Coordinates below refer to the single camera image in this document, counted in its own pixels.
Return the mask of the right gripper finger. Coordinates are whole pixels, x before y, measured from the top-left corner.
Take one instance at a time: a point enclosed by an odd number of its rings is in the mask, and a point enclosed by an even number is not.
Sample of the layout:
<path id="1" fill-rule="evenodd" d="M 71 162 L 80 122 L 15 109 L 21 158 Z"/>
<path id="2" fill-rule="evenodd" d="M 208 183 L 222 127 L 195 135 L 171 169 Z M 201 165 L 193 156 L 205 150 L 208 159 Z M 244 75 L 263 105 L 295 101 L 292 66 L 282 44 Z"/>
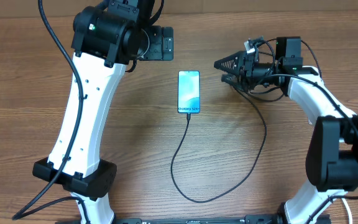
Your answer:
<path id="1" fill-rule="evenodd" d="M 245 51 L 238 51 L 214 62 L 214 68 L 231 75 L 245 75 Z"/>
<path id="2" fill-rule="evenodd" d="M 227 83 L 228 85 L 232 86 L 233 88 L 242 89 L 242 85 L 240 82 L 238 82 L 235 75 L 223 74 L 221 76 L 221 81 L 224 83 Z"/>

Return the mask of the blue-screen smartphone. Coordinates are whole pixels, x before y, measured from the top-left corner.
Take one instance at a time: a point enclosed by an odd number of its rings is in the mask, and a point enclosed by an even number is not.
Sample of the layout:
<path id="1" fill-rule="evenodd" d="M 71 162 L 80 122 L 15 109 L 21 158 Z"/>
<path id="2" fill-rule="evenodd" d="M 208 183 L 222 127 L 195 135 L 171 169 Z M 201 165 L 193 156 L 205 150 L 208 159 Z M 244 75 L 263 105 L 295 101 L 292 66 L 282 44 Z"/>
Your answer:
<path id="1" fill-rule="evenodd" d="M 198 114 L 201 111 L 200 72 L 178 72 L 178 113 Z"/>

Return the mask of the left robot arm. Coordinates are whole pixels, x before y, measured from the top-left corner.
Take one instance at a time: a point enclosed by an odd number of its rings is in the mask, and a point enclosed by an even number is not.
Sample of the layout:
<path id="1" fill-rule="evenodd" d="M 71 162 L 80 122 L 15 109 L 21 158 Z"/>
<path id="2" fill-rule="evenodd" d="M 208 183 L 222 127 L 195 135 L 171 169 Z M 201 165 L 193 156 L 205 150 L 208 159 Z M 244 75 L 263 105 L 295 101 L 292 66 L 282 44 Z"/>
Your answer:
<path id="1" fill-rule="evenodd" d="M 73 21 L 70 95 L 58 139 L 33 175 L 60 184 L 81 223 L 112 223 L 109 190 L 117 167 L 100 157 L 104 125 L 117 86 L 137 61 L 171 61 L 173 29 L 156 24 L 153 1 L 103 1 Z"/>

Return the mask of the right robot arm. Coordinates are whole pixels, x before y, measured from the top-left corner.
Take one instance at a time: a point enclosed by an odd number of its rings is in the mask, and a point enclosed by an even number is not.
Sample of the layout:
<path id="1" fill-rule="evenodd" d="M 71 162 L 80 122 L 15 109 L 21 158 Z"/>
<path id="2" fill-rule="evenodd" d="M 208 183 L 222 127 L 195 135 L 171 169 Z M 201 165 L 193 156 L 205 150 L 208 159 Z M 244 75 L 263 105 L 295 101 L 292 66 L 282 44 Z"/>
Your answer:
<path id="1" fill-rule="evenodd" d="M 244 50 L 215 61 L 221 80 L 245 96 L 255 87 L 279 89 L 305 112 L 314 127 L 305 161 L 307 179 L 277 213 L 246 215 L 246 223 L 329 223 L 325 210 L 354 199 L 358 188 L 358 114 L 325 87 L 319 65 L 306 66 L 300 37 L 247 40 Z"/>

